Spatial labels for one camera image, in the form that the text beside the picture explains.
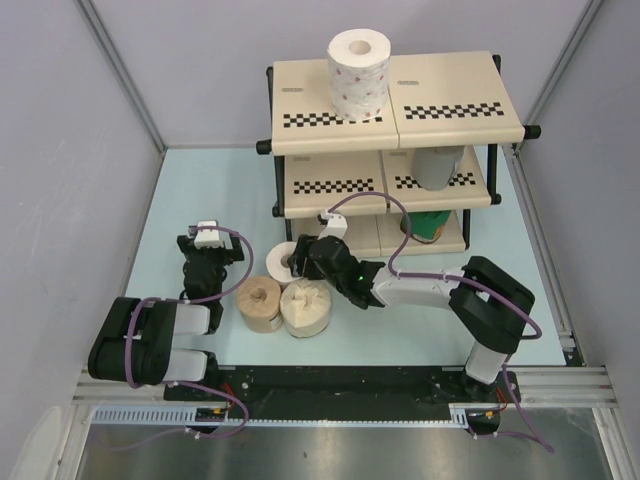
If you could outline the white pinkish paper roll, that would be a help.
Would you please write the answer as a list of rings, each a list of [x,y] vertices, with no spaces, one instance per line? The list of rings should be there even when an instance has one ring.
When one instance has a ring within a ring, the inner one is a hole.
[[[266,268],[269,276],[274,279],[281,288],[286,288],[294,281],[291,269],[287,263],[294,253],[295,242],[283,242],[274,246],[266,257]]]

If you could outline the green paper towel roll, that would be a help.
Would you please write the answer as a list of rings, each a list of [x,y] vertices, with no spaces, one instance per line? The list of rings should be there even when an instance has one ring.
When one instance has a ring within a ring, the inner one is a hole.
[[[407,233],[409,230],[407,221],[410,221],[409,238],[421,244],[432,244],[441,237],[450,215],[451,212],[448,210],[411,212],[401,219],[400,229],[403,233]]]

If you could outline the grey paper towel roll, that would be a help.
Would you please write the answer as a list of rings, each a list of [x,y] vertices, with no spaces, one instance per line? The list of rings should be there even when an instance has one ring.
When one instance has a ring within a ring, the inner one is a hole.
[[[411,175],[421,188],[439,191],[457,173],[464,146],[418,148],[414,150]]]

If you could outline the white dotted paper roll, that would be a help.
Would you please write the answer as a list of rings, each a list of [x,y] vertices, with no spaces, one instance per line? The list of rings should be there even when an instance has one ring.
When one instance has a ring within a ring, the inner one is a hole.
[[[389,96],[390,40],[372,29],[338,33],[327,47],[330,98],[335,113],[362,122],[379,115]]]

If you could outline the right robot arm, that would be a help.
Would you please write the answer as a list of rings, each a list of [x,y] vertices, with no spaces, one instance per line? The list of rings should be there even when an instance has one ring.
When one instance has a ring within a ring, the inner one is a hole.
[[[359,260],[334,236],[299,237],[285,265],[295,279],[324,280],[356,307],[416,305],[453,312],[474,339],[461,376],[463,393],[484,401],[507,360],[541,329],[530,317],[534,294],[499,266],[472,256],[449,272],[394,272],[389,262]]]

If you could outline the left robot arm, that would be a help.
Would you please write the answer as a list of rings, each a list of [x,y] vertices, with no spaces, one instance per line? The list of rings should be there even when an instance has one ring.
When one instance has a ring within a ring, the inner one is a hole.
[[[197,398],[214,397],[221,376],[209,368],[212,354],[178,348],[178,336],[215,333],[222,320],[221,304],[227,267],[244,260],[241,240],[231,245],[213,230],[192,231],[176,238],[184,256],[183,290],[177,299],[116,298],[94,341],[87,361],[91,378],[135,385],[186,381]]]

